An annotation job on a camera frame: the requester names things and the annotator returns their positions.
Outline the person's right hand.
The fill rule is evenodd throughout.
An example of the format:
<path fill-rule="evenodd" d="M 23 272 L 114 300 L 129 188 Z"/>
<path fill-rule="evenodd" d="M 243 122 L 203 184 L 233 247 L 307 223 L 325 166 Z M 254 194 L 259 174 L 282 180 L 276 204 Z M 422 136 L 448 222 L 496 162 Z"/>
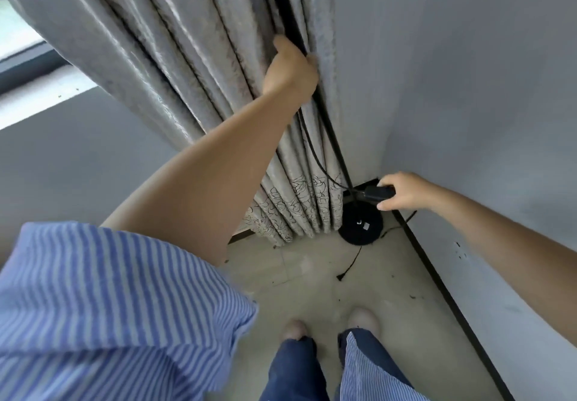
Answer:
<path fill-rule="evenodd" d="M 443 188 L 411 172 L 396 172 L 382 177 L 378 186 L 394 186 L 396 195 L 410 201 L 410 209 L 431 209 Z"/>

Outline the person's left hand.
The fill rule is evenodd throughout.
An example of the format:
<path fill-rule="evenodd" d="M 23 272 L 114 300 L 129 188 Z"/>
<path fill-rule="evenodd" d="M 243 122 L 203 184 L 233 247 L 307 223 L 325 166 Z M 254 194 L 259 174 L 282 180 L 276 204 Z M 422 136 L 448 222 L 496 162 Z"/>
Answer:
<path fill-rule="evenodd" d="M 303 105 L 312 99 L 319 79 L 314 55 L 304 55 L 297 47 L 294 57 L 274 56 L 265 73 L 263 95 L 286 92 L 292 101 Z"/>

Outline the black floor lamp pole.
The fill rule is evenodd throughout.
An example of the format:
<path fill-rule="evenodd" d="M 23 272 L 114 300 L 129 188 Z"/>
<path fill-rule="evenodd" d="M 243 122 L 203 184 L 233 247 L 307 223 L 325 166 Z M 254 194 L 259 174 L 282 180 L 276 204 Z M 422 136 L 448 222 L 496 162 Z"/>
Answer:
<path fill-rule="evenodd" d="M 298 112 L 313 168 L 321 172 L 313 181 L 328 190 L 328 205 L 319 210 L 331 215 L 336 231 L 342 225 L 345 194 L 355 199 L 353 184 L 337 140 L 341 104 L 337 82 L 334 0 L 274 0 L 286 37 L 303 54 L 313 54 L 318 62 L 319 83 L 311 103 Z"/>

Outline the person's left forearm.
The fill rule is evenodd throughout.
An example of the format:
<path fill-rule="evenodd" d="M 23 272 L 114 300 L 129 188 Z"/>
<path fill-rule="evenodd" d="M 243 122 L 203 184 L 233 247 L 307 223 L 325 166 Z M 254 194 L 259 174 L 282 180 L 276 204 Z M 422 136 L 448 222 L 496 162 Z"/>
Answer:
<path fill-rule="evenodd" d="M 316 88 L 274 87 L 170 159 L 102 227 L 153 237 L 220 266 L 280 139 Z"/>

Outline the person's right forearm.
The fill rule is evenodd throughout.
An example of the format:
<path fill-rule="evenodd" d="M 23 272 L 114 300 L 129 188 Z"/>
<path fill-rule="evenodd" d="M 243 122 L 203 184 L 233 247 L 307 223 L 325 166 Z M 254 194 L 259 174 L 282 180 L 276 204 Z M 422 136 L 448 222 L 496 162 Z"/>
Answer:
<path fill-rule="evenodd" d="M 577 252 L 446 188 L 429 185 L 423 197 L 535 313 L 577 347 Z"/>

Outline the black round lamp base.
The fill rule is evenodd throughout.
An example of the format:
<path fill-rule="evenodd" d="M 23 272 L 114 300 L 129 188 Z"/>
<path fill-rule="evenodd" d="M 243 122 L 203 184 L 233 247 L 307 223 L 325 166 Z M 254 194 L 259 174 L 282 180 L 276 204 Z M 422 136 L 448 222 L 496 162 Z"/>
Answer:
<path fill-rule="evenodd" d="M 366 201 L 351 201 L 343 205 L 339 235 L 354 246 L 377 241 L 384 230 L 384 220 L 375 205 Z"/>

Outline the grey patterned curtain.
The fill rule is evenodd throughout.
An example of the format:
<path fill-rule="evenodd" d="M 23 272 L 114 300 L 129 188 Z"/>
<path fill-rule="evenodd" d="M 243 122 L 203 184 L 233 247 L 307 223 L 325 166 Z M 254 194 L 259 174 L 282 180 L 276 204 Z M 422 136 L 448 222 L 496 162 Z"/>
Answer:
<path fill-rule="evenodd" d="M 104 91 L 182 150 L 263 91 L 285 34 L 274 0 L 9 0 Z M 331 232 L 298 114 L 243 219 L 273 245 Z"/>

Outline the person's right pink shoe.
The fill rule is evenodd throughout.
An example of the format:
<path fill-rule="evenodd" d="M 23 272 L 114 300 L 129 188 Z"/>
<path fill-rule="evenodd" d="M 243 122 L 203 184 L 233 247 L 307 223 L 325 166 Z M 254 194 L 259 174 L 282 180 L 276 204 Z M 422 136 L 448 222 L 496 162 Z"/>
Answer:
<path fill-rule="evenodd" d="M 376 338 L 380 337 L 381 324 L 378 317 L 369 309 L 357 306 L 354 307 L 347 320 L 347 329 L 364 329 L 371 332 Z"/>

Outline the person's pink shoe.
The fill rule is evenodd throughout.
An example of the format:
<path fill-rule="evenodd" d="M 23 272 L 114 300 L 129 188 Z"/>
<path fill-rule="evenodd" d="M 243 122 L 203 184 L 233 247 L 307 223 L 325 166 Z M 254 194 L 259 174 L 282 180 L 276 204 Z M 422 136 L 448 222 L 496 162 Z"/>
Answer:
<path fill-rule="evenodd" d="M 376 338 L 380 337 L 381 324 L 378 317 L 369 309 L 357 306 L 354 307 L 347 320 L 347 329 L 364 329 L 371 332 Z"/>
<path fill-rule="evenodd" d="M 309 332 L 306 324 L 299 319 L 290 319 L 282 329 L 280 334 L 280 342 L 285 341 L 301 341 L 309 337 Z"/>

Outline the black baseboard strip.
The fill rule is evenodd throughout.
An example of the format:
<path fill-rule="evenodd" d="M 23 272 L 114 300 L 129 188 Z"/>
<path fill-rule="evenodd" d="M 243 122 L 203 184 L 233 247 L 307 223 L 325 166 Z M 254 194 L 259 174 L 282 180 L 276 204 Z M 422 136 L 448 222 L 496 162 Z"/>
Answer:
<path fill-rule="evenodd" d="M 471 346 L 473 347 L 475 353 L 477 354 L 478 358 L 480 359 L 483 366 L 486 368 L 488 374 L 490 375 L 491 379 L 493 380 L 497 390 L 499 391 L 503 401 L 516 401 L 513 395 L 511 394 L 510 390 L 508 389 L 507 385 L 504 383 L 501 375 L 497 371 L 496 367 L 494 366 L 493 362 L 489 358 L 487 352 L 481 345 L 479 339 L 473 332 L 470 324 L 466 320 L 466 317 L 463 315 L 461 310 L 459 309 L 458 304 L 453 299 L 451 293 L 449 292 L 448 288 L 444 284 L 441 276 L 436 271 L 434 265 L 432 264 L 431 260 L 429 259 L 426 252 L 423 250 L 422 246 L 418 242 L 417 238 L 413 234 L 413 231 L 408 225 L 408 222 L 416 215 L 417 211 L 414 211 L 408 218 L 404 218 L 403 215 L 398 210 L 393 210 L 392 214 L 398 224 L 401 226 L 401 229 L 404 231 L 405 235 L 408 237 L 409 242 L 411 243 L 413 249 L 417 253 L 418 257 L 420 258 L 421 262 L 423 263 L 424 267 L 428 271 L 432 281 L 441 292 L 444 301 L 450 308 L 453 316 L 456 318 L 459 326 L 461 327 L 462 331 L 464 332 L 466 338 L 470 342 Z"/>

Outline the person's left pink shoe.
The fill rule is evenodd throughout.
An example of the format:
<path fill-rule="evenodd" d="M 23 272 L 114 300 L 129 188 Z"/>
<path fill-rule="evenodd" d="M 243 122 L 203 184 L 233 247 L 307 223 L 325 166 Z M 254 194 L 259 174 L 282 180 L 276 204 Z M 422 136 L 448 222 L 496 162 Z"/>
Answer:
<path fill-rule="evenodd" d="M 309 332 L 306 324 L 299 319 L 290 319 L 282 329 L 280 334 L 280 342 L 285 341 L 301 341 L 309 337 Z"/>

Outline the blue jeans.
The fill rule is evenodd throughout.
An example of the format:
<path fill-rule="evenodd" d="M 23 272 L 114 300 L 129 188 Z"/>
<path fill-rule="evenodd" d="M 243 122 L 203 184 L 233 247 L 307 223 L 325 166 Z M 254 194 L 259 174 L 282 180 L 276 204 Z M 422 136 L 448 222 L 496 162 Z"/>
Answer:
<path fill-rule="evenodd" d="M 360 326 L 346 329 L 337 336 L 337 349 L 342 365 L 345 363 L 346 339 L 350 332 L 353 333 L 361 352 L 375 365 L 401 383 L 411 386 L 377 337 Z M 313 338 L 296 334 L 281 342 L 270 365 L 267 384 L 258 401 L 331 401 Z"/>

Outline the blue striped shirt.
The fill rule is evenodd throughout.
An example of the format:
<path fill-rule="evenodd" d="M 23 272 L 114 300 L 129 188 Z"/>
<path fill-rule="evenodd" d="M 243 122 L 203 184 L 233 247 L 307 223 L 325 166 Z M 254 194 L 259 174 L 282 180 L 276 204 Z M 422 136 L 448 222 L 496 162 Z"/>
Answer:
<path fill-rule="evenodd" d="M 0 401 L 204 401 L 257 315 L 173 244 L 26 223 L 0 272 Z"/>

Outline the window with dark frame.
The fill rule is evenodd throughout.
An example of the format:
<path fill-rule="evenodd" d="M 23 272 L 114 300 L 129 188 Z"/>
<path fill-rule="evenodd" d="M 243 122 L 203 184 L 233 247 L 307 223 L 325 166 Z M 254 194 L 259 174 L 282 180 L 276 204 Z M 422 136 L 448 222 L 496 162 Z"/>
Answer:
<path fill-rule="evenodd" d="M 0 131 L 97 87 L 0 0 Z"/>

